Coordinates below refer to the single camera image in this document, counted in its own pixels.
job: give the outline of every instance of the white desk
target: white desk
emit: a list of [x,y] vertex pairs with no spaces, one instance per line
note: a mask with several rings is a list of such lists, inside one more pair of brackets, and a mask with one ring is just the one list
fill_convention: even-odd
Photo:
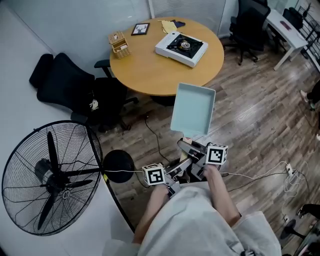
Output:
[[[284,21],[291,28],[291,30],[287,30],[285,26],[280,23],[281,21]],[[303,36],[295,29],[295,27],[274,9],[271,10],[270,14],[266,18],[266,26],[268,24],[274,27],[290,45],[290,49],[273,68],[274,70],[277,70],[293,52],[294,54],[290,58],[290,61],[292,61],[302,50],[302,48],[308,43],[303,38]]]

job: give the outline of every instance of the small wicker box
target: small wicker box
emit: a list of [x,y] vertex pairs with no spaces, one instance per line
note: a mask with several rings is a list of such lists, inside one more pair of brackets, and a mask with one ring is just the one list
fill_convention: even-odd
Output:
[[108,39],[117,59],[121,59],[131,53],[126,38],[121,31],[109,34]]

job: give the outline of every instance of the light blue tray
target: light blue tray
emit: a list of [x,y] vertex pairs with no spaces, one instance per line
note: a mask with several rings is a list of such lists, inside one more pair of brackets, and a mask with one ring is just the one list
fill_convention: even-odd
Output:
[[192,138],[207,135],[214,111],[216,91],[192,84],[179,83],[176,92],[171,130]]

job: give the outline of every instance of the hand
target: hand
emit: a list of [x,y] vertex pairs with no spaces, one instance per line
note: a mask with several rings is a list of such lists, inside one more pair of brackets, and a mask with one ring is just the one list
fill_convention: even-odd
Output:
[[214,165],[214,164],[207,164],[204,167],[203,175],[206,177],[207,180],[210,177],[212,177],[213,175],[216,175],[217,173],[220,174],[219,170],[217,169],[216,165]]

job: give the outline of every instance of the marker cube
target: marker cube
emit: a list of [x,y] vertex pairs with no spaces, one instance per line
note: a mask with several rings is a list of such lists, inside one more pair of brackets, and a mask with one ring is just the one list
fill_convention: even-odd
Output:
[[160,164],[150,164],[142,167],[143,177],[149,186],[166,183],[164,167]]
[[207,147],[206,164],[222,166],[227,161],[228,146],[214,144]]

